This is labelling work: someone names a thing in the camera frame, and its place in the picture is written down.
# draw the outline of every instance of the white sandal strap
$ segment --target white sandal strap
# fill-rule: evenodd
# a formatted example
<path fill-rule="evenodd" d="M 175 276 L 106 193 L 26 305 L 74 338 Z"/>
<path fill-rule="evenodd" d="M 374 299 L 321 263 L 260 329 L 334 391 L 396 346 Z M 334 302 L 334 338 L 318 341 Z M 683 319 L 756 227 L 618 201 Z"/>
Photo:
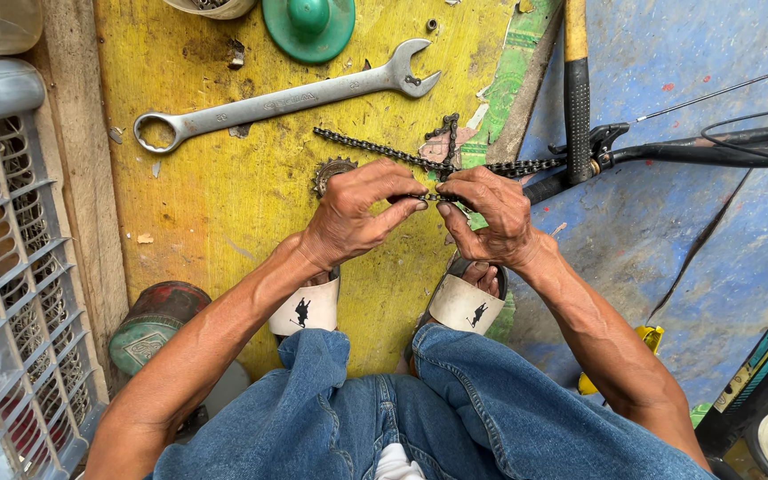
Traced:
<path fill-rule="evenodd" d="M 428 312 L 436 321 L 453 330 L 485 335 L 504 305 L 505 300 L 447 274 L 434 294 Z"/>
<path fill-rule="evenodd" d="M 301 287 L 269 319 L 269 331 L 292 335 L 304 328 L 336 330 L 336 300 L 340 278 L 313 287 Z"/>

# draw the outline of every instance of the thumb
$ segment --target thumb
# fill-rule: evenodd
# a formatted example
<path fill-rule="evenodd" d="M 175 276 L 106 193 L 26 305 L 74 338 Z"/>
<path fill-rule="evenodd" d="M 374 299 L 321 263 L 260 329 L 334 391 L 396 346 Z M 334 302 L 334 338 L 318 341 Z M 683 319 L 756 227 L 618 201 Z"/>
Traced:
<path fill-rule="evenodd" d="M 387 210 L 378 214 L 375 220 L 373 220 L 374 228 L 378 231 L 390 233 L 392 229 L 410 217 L 411 213 L 425 210 L 426 208 L 428 208 L 428 204 L 423 200 L 410 196 L 402 197 Z"/>
<path fill-rule="evenodd" d="M 470 230 L 467 217 L 460 208 L 455 207 L 450 202 L 440 202 L 437 207 L 446 224 L 446 230 L 455 238 L 458 249 L 464 256 L 469 256 L 469 252 L 478 246 L 479 237 Z"/>

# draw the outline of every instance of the forearm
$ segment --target forearm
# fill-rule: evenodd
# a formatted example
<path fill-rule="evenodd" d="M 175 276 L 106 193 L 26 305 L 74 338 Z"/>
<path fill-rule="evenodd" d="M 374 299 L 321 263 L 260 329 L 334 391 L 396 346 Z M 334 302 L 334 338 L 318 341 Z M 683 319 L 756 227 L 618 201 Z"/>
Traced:
<path fill-rule="evenodd" d="M 573 271 L 556 242 L 540 233 L 530 258 L 515 271 L 544 300 L 609 406 L 708 468 L 680 385 L 618 312 Z"/>
<path fill-rule="evenodd" d="M 152 471 L 176 428 L 208 395 L 251 336 L 317 273 L 318 268 L 299 252 L 298 236 L 291 236 L 189 321 L 108 406 L 91 449 L 90 460 L 97 462 L 89 464 L 88 472 L 141 478 Z M 109 469 L 114 464 L 122 470 Z"/>

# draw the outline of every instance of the hand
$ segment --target hand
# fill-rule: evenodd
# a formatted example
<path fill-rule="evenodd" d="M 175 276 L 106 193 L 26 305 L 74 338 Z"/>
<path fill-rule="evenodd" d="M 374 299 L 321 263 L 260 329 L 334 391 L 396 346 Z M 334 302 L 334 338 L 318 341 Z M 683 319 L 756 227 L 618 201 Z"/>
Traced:
<path fill-rule="evenodd" d="M 426 202 L 405 196 L 427 192 L 410 170 L 386 158 L 336 175 L 328 180 L 319 208 L 301 233 L 301 251 L 315 266 L 330 271 L 383 244 L 396 225 L 428 208 Z M 392 205 L 372 216 L 369 207 L 385 198 L 393 198 Z"/>
<path fill-rule="evenodd" d="M 520 183 L 500 177 L 484 167 L 455 172 L 437 185 L 439 193 L 462 198 L 481 213 L 488 223 L 473 232 L 467 218 L 455 205 L 438 203 L 446 228 L 455 238 L 461 255 L 468 260 L 486 261 L 516 271 L 525 269 L 537 250 L 537 243 L 549 238 L 532 226 L 529 199 Z"/>

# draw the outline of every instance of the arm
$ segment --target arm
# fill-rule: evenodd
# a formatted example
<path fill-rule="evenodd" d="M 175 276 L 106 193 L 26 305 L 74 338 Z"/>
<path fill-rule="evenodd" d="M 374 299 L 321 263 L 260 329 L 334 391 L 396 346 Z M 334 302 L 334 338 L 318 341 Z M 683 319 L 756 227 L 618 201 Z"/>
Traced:
<path fill-rule="evenodd" d="M 114 397 L 97 427 L 85 478 L 141 479 L 152 472 L 179 425 L 284 300 L 307 279 L 382 244 L 428 204 L 402 197 L 376 217 L 369 207 L 427 191 L 406 168 L 384 159 L 331 179 L 304 231 L 198 313 Z"/>
<path fill-rule="evenodd" d="M 544 300 L 609 406 L 709 471 L 680 385 L 618 312 L 573 271 L 556 241 L 532 226 L 520 184 L 473 168 L 450 175 L 437 191 L 465 199 L 488 222 L 472 232 L 456 208 L 438 206 L 462 255 L 514 270 Z"/>

